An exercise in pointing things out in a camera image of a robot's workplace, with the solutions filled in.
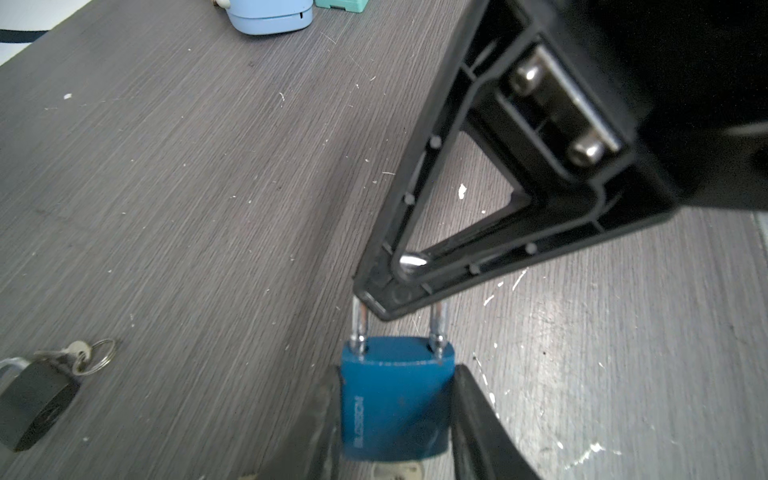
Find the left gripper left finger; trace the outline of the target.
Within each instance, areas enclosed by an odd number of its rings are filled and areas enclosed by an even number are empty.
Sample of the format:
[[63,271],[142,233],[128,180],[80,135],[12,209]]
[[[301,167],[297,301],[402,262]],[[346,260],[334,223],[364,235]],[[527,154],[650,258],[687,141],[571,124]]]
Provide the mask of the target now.
[[329,366],[288,435],[255,479],[337,479],[341,455],[341,379]]

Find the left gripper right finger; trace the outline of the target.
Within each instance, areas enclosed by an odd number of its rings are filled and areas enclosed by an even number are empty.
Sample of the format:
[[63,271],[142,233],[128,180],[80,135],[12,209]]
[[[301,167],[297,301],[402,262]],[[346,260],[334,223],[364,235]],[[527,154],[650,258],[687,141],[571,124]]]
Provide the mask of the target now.
[[455,368],[452,382],[451,442],[457,480],[540,478],[463,364]]

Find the black padlock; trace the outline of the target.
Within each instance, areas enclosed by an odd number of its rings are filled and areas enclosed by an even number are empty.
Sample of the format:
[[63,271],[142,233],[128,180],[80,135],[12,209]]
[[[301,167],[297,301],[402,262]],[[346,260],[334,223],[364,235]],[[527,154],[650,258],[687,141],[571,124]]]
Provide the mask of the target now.
[[29,450],[55,425],[81,384],[48,360],[23,357],[1,361],[1,445],[11,452]]

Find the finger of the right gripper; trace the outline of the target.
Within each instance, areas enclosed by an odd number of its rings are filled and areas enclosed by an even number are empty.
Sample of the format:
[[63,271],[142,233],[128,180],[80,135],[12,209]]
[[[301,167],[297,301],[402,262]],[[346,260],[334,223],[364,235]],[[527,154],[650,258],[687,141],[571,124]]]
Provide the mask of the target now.
[[470,3],[355,296],[391,321],[667,217],[675,187],[639,135],[649,110],[583,3]]

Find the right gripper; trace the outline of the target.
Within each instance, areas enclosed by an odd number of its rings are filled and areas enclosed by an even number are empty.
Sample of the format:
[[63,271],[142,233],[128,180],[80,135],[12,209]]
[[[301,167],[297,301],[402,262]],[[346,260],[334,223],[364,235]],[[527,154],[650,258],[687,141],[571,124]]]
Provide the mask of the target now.
[[558,128],[534,212],[767,207],[763,1],[531,1],[597,124]]

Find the blue padlock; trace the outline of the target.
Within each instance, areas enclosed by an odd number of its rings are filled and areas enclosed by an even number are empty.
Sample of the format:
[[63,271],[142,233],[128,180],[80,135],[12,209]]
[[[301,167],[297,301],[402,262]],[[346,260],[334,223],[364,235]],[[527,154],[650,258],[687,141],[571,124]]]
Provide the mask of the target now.
[[352,461],[422,461],[447,452],[455,350],[445,302],[430,307],[429,334],[368,335],[370,314],[352,304],[352,334],[342,350],[341,443]]

